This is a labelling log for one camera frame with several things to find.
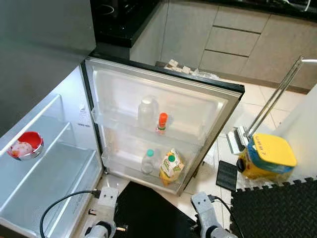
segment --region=power cord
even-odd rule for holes
[[[225,208],[229,211],[229,213],[230,213],[230,215],[231,215],[231,217],[232,217],[232,220],[233,220],[234,224],[236,224],[236,226],[237,226],[237,228],[238,228],[238,231],[239,231],[239,233],[240,233],[241,238],[244,238],[244,235],[243,235],[243,233],[242,233],[242,231],[241,231],[241,229],[240,229],[240,227],[239,227],[239,225],[238,225],[238,223],[237,223],[237,221],[236,221],[236,219],[235,219],[235,217],[234,217],[232,211],[231,211],[230,208],[228,207],[228,205],[227,205],[220,197],[208,195],[208,198],[210,199],[211,202],[214,202],[215,199],[218,199],[218,200],[225,206]]]
[[[83,190],[83,191],[78,191],[78,192],[74,192],[74,193],[71,193],[69,195],[66,195],[65,197],[62,197],[61,199],[57,200],[56,202],[52,203],[46,210],[45,212],[43,213],[42,217],[41,217],[41,221],[40,221],[40,234],[41,234],[41,238],[45,238],[45,235],[44,235],[44,231],[43,231],[43,221],[44,221],[44,217],[46,216],[46,214],[49,212],[49,210],[54,207],[56,204],[60,203],[61,201],[69,198],[69,197],[72,197],[74,195],[77,195],[77,194],[81,194],[81,193],[91,193],[94,195],[95,198],[99,198],[100,197],[100,193],[101,191],[100,190]]]

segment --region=green bottle cap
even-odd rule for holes
[[[147,156],[151,157],[151,156],[153,156],[153,154],[154,154],[153,150],[150,149],[147,151]]]
[[[170,156],[168,157],[168,160],[169,160],[170,162],[174,162],[174,161],[175,161],[175,156],[170,155]]]

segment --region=bottle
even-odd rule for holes
[[[138,123],[141,127],[150,127],[154,119],[154,104],[153,98],[150,96],[144,97],[138,108]]]
[[[161,113],[158,119],[158,126],[156,128],[156,132],[160,135],[164,134],[166,128],[168,115],[166,113]]]
[[[154,151],[149,149],[147,150],[147,153],[142,159],[142,172],[147,175],[152,173],[154,169],[154,164],[155,164]]]

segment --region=yellow container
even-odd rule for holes
[[[243,175],[256,179],[290,173],[296,164],[294,153],[285,139],[257,133],[239,156],[237,167]]]

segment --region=kitchen counter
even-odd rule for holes
[[[311,0],[310,7],[304,11],[306,0],[289,0],[291,4],[283,0],[205,0],[210,3],[256,10],[294,18],[317,22],[317,2]]]
[[[97,42],[131,48],[147,26],[158,7],[159,0],[144,1],[128,16],[105,18],[100,5],[92,4],[94,31]]]

